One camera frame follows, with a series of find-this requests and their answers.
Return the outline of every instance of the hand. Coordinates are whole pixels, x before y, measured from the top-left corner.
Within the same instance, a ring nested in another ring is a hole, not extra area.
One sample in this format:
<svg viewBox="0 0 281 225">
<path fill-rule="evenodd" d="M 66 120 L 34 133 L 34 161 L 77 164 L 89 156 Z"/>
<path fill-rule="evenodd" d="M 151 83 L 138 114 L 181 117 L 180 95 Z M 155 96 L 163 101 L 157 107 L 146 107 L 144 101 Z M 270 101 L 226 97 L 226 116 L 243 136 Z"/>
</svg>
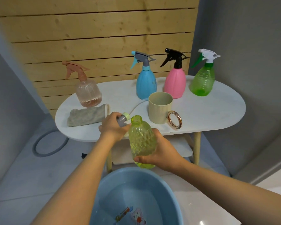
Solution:
<svg viewBox="0 0 281 225">
<path fill-rule="evenodd" d="M 153 164 L 162 170 L 173 172 L 175 168 L 183 161 L 183 157 L 179 155 L 174 146 L 165 139 L 158 129 L 152 129 L 157 138 L 157 147 L 155 151 L 148 156 L 136 156 L 135 162 Z"/>
<path fill-rule="evenodd" d="M 99 126 L 99 131 L 101 132 L 100 138 L 102 136 L 108 136 L 111 137 L 115 143 L 123 138 L 125 133 L 128 132 L 131 124 L 121 128 L 116 121 L 116 117 L 120 117 L 121 115 L 122 114 L 119 112 L 112 112 L 102 120 L 102 124 Z"/>
</svg>

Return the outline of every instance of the blue spray bottle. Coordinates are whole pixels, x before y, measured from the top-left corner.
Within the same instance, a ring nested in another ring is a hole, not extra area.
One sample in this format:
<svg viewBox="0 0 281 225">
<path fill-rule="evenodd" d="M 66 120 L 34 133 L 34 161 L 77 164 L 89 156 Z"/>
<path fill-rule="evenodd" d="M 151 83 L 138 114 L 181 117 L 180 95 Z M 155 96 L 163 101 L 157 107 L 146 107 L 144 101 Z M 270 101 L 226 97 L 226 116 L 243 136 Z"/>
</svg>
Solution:
<svg viewBox="0 0 281 225">
<path fill-rule="evenodd" d="M 149 55 L 138 51 L 132 51 L 131 53 L 134 55 L 134 61 L 130 69 L 132 69 L 135 64 L 139 62 L 143 63 L 143 70 L 139 74 L 138 80 L 136 82 L 136 94 L 142 100 L 148 99 L 150 94 L 157 91 L 156 78 L 151 71 L 149 64 L 150 61 L 155 61 L 156 59 L 153 59 Z"/>
</svg>

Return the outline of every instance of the gray towel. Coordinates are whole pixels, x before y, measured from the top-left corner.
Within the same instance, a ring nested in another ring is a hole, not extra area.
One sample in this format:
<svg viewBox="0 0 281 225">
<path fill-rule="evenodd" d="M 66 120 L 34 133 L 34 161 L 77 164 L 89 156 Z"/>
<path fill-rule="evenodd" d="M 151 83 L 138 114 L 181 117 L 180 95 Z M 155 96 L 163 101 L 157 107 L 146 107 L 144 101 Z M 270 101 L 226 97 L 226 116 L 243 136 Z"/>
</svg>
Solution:
<svg viewBox="0 0 281 225">
<path fill-rule="evenodd" d="M 93 106 L 85 109 L 73 109 L 68 117 L 67 125 L 69 127 L 89 125 L 101 122 L 110 112 L 108 104 L 102 106 Z"/>
</svg>

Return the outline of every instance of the cup handle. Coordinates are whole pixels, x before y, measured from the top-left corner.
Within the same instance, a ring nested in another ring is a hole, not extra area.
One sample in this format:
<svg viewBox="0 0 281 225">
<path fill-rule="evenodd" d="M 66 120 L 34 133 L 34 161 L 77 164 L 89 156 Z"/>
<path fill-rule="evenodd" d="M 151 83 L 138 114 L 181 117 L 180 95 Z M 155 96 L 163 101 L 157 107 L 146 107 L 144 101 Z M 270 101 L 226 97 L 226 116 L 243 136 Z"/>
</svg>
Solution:
<svg viewBox="0 0 281 225">
<path fill-rule="evenodd" d="M 170 117 L 171 114 L 173 114 L 173 115 L 175 115 L 177 117 L 177 119 L 179 121 L 179 125 L 175 125 L 172 122 L 171 117 Z M 168 112 L 168 121 L 169 121 L 170 125 L 173 126 L 176 129 L 180 129 L 182 127 L 182 119 L 181 119 L 180 115 L 176 111 L 170 110 Z"/>
</svg>

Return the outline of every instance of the gray wall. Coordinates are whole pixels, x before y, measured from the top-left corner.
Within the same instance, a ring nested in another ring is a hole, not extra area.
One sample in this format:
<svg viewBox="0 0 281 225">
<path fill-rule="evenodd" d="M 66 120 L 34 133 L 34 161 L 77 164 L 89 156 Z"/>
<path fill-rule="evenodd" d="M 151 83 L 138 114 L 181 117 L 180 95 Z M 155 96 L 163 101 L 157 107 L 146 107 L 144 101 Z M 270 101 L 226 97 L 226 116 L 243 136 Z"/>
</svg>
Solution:
<svg viewBox="0 0 281 225">
<path fill-rule="evenodd" d="M 216 80 L 247 105 L 238 124 L 204 133 L 235 175 L 281 134 L 281 0 L 200 0 L 190 64 L 199 48 L 221 55 Z"/>
<path fill-rule="evenodd" d="M 0 55 L 0 180 L 43 117 L 40 106 Z"/>
</svg>

